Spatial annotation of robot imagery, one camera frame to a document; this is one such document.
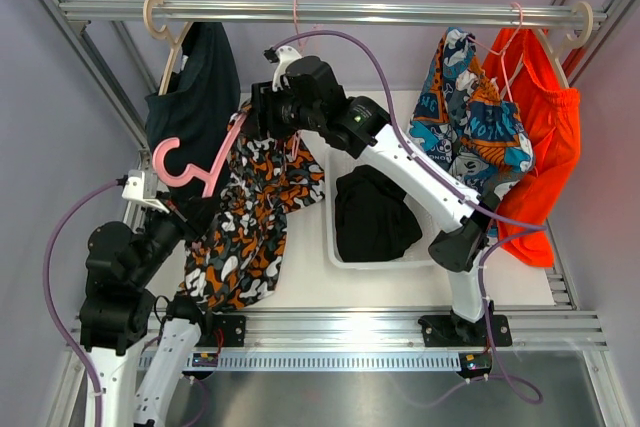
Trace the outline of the thin pink wire hanger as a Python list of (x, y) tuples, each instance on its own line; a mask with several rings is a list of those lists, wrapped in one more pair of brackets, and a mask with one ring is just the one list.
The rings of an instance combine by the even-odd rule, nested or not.
[[(293, 25), (294, 25), (295, 33), (296, 34), (300, 34), (301, 33), (301, 29), (300, 29), (299, 15), (298, 15), (298, 0), (293, 0)], [(321, 30), (322, 28), (323, 28), (322, 24), (314, 24), (311, 27), (311, 30), (312, 31), (317, 31), (317, 30)], [(310, 38), (304, 38), (304, 39), (298, 39), (297, 40), (297, 50), (298, 50), (298, 52), (300, 54), (304, 53), (306, 45), (307, 45), (309, 40), (310, 40)], [(300, 133), (297, 132), (293, 137), (293, 144), (292, 144), (292, 155), (293, 155), (293, 158), (296, 158), (297, 155), (298, 155), (300, 142), (301, 142)]]

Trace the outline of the thick pink plastic hanger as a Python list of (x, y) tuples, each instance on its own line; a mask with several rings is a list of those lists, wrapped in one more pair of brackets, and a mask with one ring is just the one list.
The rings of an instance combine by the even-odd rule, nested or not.
[(231, 147), (241, 132), (247, 113), (241, 112), (233, 122), (232, 127), (228, 130), (226, 137), (214, 159), (212, 167), (209, 170), (198, 167), (193, 163), (188, 163), (179, 175), (172, 175), (166, 168), (165, 158), (171, 152), (180, 147), (180, 140), (177, 137), (170, 137), (163, 140), (154, 149), (152, 155), (152, 167), (159, 178), (166, 186), (172, 188), (181, 188), (189, 182), (196, 179), (204, 184), (201, 194), (202, 198), (210, 198), (214, 195), (218, 178), (222, 168), (227, 161)]

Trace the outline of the orange black camouflage shorts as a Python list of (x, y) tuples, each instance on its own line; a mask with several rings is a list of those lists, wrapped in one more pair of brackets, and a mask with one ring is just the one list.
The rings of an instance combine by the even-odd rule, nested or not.
[(228, 154), (230, 178), (200, 246), (185, 249), (176, 294), (201, 311), (230, 312), (274, 293), (287, 241), (287, 216), (321, 202), (325, 174), (292, 135), (253, 140), (240, 133)]

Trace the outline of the dark navy sport shorts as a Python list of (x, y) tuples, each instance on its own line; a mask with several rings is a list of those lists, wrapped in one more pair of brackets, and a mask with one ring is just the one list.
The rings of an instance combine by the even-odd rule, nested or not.
[[(145, 129), (152, 155), (160, 142), (177, 137), (180, 147), (165, 158), (169, 173), (179, 175), (188, 163), (209, 170), (239, 100), (239, 77), (224, 26), (194, 23), (182, 45), (181, 70), (172, 73), (167, 93), (146, 97)], [(226, 161), (212, 197), (220, 197), (230, 176)], [(204, 184), (194, 179), (184, 187), (168, 188), (178, 199), (202, 198)]]

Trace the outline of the beige wooden hanger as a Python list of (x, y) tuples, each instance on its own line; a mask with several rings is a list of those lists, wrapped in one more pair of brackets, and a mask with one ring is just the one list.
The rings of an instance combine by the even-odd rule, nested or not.
[(153, 20), (153, 13), (156, 7), (162, 7), (165, 0), (144, 0), (142, 14), (143, 23), (149, 35), (159, 41), (164, 41), (169, 48), (168, 57), (162, 72), (157, 94), (163, 96), (167, 93), (174, 66), (178, 60), (178, 55), (182, 52), (182, 45), (193, 25), (192, 22), (185, 22), (177, 35), (174, 35), (167, 24), (157, 27)]
[(594, 12), (592, 6), (586, 1), (575, 3), (571, 12), (578, 14), (582, 20), (582, 27), (578, 34), (566, 33), (561, 43), (554, 48), (542, 29), (534, 29), (533, 33), (541, 46), (544, 56), (548, 61), (551, 70), (559, 86), (563, 89), (569, 88), (566, 73), (561, 63), (561, 56), (569, 51), (582, 48), (589, 40), (594, 27)]

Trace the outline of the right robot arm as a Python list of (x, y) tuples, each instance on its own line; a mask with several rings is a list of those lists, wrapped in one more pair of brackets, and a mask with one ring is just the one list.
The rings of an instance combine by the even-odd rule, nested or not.
[(290, 46), (271, 48), (264, 56), (275, 70), (270, 81), (251, 87), (254, 111), (247, 133), (281, 139), (315, 132), (328, 146), (364, 160), (402, 188), (440, 229), (428, 251), (446, 270), (452, 292), (450, 314), (419, 319), (424, 341), (486, 345), (491, 304), (482, 297), (479, 263), (498, 197), (480, 195), (450, 176), (411, 144), (375, 101), (347, 96), (319, 57), (302, 56)]

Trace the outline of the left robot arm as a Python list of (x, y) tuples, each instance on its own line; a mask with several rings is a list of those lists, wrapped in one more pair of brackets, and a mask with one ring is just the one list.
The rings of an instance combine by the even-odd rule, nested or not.
[(217, 203), (215, 198), (176, 201), (169, 212), (151, 212), (140, 232), (112, 221), (89, 237), (80, 344), (94, 389), (91, 423), (163, 425), (191, 350), (222, 342), (212, 315), (193, 298), (175, 295), (152, 363), (143, 381), (135, 380), (156, 304), (147, 286), (180, 242), (203, 239)]

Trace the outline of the blue orange patterned shorts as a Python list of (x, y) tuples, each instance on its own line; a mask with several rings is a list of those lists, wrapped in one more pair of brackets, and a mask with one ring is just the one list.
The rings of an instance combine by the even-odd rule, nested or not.
[(485, 73), (474, 35), (456, 27), (438, 43), (407, 135), (458, 182), (500, 201), (535, 164), (519, 107)]

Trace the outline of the thin pink hanger right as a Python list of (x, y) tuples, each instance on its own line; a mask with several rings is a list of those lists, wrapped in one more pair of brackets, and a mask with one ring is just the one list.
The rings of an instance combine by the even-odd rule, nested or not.
[(511, 46), (513, 40), (516, 38), (517, 34), (519, 33), (519, 31), (523, 27), (524, 11), (523, 11), (522, 6), (517, 2), (512, 2), (511, 3), (511, 7), (513, 9), (515, 9), (517, 11), (517, 13), (518, 13), (518, 24), (513, 29), (512, 34), (509, 37), (509, 39), (506, 41), (506, 43), (503, 45), (503, 47), (499, 51), (495, 51), (492, 48), (487, 47), (486, 45), (480, 43), (475, 38), (470, 38), (469, 41), (471, 43), (476, 44), (477, 46), (480, 46), (482, 49), (487, 51), (489, 54), (494, 55), (494, 56), (499, 58), (501, 72), (502, 72), (502, 75), (503, 75), (503, 78), (504, 78), (504, 88), (506, 89), (506, 94), (508, 96), (508, 100), (509, 100), (510, 103), (515, 103), (514, 98), (513, 98), (513, 94), (512, 94), (512, 90), (511, 90), (510, 77), (508, 76), (507, 69), (506, 69), (505, 56), (506, 56), (506, 53), (507, 53), (509, 47)]

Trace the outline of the bright orange shorts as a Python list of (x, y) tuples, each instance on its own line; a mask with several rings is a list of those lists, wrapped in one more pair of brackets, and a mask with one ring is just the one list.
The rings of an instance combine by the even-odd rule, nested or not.
[(492, 49), (504, 49), (504, 59), (489, 54), (483, 69), (504, 97), (518, 105), (535, 156), (534, 168), (505, 196), (498, 213), (542, 224), (580, 158), (580, 92), (561, 84), (531, 30), (503, 29)]

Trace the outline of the white perforated plastic basket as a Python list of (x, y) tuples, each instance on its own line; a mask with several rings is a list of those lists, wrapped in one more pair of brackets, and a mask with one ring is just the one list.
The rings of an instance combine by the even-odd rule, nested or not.
[(343, 259), (338, 249), (335, 226), (335, 203), (338, 195), (336, 182), (360, 165), (365, 165), (361, 159), (353, 159), (346, 153), (336, 150), (326, 151), (324, 168), (326, 180), (325, 220), (330, 262), (337, 268), (348, 270), (393, 270), (434, 266), (435, 262), (428, 253), (428, 246), (435, 238), (438, 229), (429, 213), (410, 196), (405, 198), (405, 204), (415, 215), (422, 232), (422, 237), (417, 242), (408, 247), (402, 256), (388, 261), (351, 262)]

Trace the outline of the aluminium hanging rail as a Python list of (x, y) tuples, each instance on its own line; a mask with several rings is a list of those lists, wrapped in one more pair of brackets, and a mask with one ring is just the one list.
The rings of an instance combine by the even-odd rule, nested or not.
[(525, 27), (579, 29), (591, 13), (594, 28), (607, 20), (604, 10), (584, 2), (572, 6), (510, 4), (376, 3), (311, 0), (162, 0), (152, 15), (166, 20), (219, 20), (222, 22), (376, 25), (460, 25), (504, 27), (522, 22)]

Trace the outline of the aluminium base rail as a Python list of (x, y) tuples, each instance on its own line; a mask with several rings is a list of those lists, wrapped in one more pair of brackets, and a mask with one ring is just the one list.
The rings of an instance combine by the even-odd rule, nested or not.
[(486, 340), (447, 340), (441, 317), (419, 317), (412, 310), (254, 310), (218, 317), (222, 343), (207, 346), (196, 343), (189, 323), (160, 327), (151, 319), (127, 353), (95, 348), (87, 356), (98, 379), (111, 384), (152, 365), (164, 373), (459, 371), (465, 355), (490, 354)]

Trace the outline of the left aluminium frame post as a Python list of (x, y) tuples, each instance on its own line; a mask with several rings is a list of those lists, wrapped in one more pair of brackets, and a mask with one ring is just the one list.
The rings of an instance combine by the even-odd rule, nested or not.
[(90, 21), (85, 19), (79, 21), (69, 19), (67, 17), (67, 10), (63, 7), (66, 0), (38, 1), (71, 46), (74, 54), (87, 69), (101, 92), (106, 96), (110, 105), (114, 108), (117, 117), (122, 122), (125, 131), (133, 139), (137, 148), (146, 150), (148, 145), (144, 132), (143, 119), (87, 32)]

